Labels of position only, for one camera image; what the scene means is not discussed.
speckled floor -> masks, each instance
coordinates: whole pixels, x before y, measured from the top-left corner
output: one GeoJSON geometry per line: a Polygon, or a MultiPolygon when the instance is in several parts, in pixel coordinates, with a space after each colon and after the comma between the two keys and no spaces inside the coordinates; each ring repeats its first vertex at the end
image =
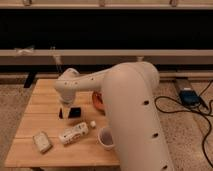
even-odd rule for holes
{"type": "MultiPolygon", "coordinates": [[[[13,136],[21,119],[21,115],[27,105],[33,90],[24,89],[22,81],[19,84],[7,84],[0,78],[0,171],[30,171],[30,169],[6,169],[4,160],[11,145],[13,136]]],[[[199,93],[207,85],[207,82],[192,84],[199,93]]],[[[177,98],[174,85],[171,82],[163,82],[155,91],[155,96],[167,95],[177,98]]],[[[213,99],[213,85],[203,95],[206,101],[213,99]]],[[[163,100],[159,105],[164,110],[180,109],[174,103],[163,100]]],[[[200,116],[190,113],[162,114],[159,112],[162,127],[169,146],[171,157],[177,171],[210,171],[201,149],[201,140],[206,131],[207,123],[200,116]]],[[[208,138],[206,149],[213,159],[213,135],[208,138]]],[[[93,171],[94,168],[73,169],[46,169],[47,171],[93,171]]],[[[119,168],[96,168],[96,171],[119,171],[119,168]]]]}

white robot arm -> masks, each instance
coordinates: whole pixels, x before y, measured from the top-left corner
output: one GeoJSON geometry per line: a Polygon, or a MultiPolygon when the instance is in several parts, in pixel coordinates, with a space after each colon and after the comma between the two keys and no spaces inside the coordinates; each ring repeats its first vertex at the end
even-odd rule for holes
{"type": "Polygon", "coordinates": [[[123,63],[78,77],[67,70],[56,81],[61,101],[72,103],[76,91],[101,90],[122,171],[173,171],[152,91],[159,75],[147,62],[123,63]]]}

cable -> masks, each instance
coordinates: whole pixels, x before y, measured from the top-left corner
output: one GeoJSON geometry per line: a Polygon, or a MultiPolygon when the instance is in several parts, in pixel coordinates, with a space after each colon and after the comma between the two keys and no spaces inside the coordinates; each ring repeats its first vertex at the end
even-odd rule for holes
{"type": "MultiPolygon", "coordinates": [[[[201,91],[201,93],[199,94],[199,97],[201,98],[201,96],[207,91],[207,89],[211,86],[211,84],[213,83],[213,80],[211,80],[209,82],[209,84],[201,91]]],[[[209,165],[213,168],[213,163],[212,161],[209,159],[208,155],[207,155],[207,152],[206,152],[206,149],[205,149],[205,143],[208,139],[208,136],[211,134],[212,132],[212,124],[210,122],[210,120],[208,119],[208,117],[213,117],[212,114],[212,104],[213,104],[213,99],[209,101],[209,104],[208,104],[208,112],[205,113],[203,111],[200,110],[200,106],[201,106],[201,103],[199,103],[199,105],[195,106],[195,107],[189,107],[189,106],[184,106],[182,105],[181,102],[179,102],[178,100],[175,100],[171,97],[168,97],[168,96],[158,96],[155,98],[154,100],[155,102],[155,106],[157,108],[157,110],[159,110],[160,112],[162,113],[166,113],[166,114],[172,114],[172,113],[180,113],[180,112],[190,112],[190,113],[194,113],[194,114],[197,114],[201,117],[203,117],[207,123],[208,123],[208,131],[206,132],[206,134],[204,135],[203,139],[202,139],[202,151],[203,151],[203,154],[204,154],[204,157],[206,158],[207,162],[209,163],[209,165]],[[165,111],[165,110],[162,110],[158,105],[157,105],[157,101],[159,101],[160,99],[169,99],[175,103],[177,103],[178,105],[182,106],[185,108],[185,110],[181,109],[181,110],[174,110],[174,111],[165,111]]]]}

